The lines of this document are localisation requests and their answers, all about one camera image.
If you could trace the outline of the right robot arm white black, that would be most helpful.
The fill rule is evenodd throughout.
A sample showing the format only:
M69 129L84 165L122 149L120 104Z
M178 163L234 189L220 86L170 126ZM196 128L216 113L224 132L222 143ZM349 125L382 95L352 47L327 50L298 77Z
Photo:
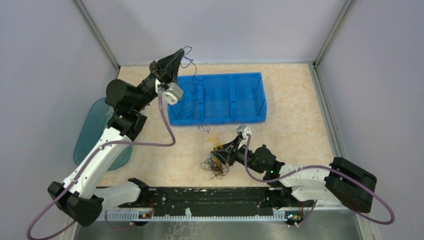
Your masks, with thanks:
M327 165L296 166L282 161L266 145L250 150L247 141L237 136L233 141L210 152L225 166L240 163L250 173L263 174L263 181L281 188L281 199L287 206L305 201L332 201L359 213L370 213L377 178L343 157L334 157Z

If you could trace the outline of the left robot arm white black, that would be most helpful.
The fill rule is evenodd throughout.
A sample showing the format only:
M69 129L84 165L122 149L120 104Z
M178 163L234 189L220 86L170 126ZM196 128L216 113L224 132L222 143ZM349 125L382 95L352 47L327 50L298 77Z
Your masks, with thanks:
M138 145L147 117L142 111L154 100L160 112L164 103L176 104L183 97L177 84L178 71L184 58L183 49L152 61L149 75L138 85L121 79L106 87L105 103L114 113L106 128L81 164L62 182L52 182L48 193L53 204L83 227L91 225L106 211L125 204L144 207L149 203L148 186L136 178L112 187L98 184L117 157L128 147Z

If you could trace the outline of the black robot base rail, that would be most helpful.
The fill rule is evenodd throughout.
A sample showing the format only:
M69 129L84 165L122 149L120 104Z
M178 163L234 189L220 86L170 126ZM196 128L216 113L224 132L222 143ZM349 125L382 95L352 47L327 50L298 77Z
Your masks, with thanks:
M273 187L151 187L103 212L110 222L300 222L313 205Z

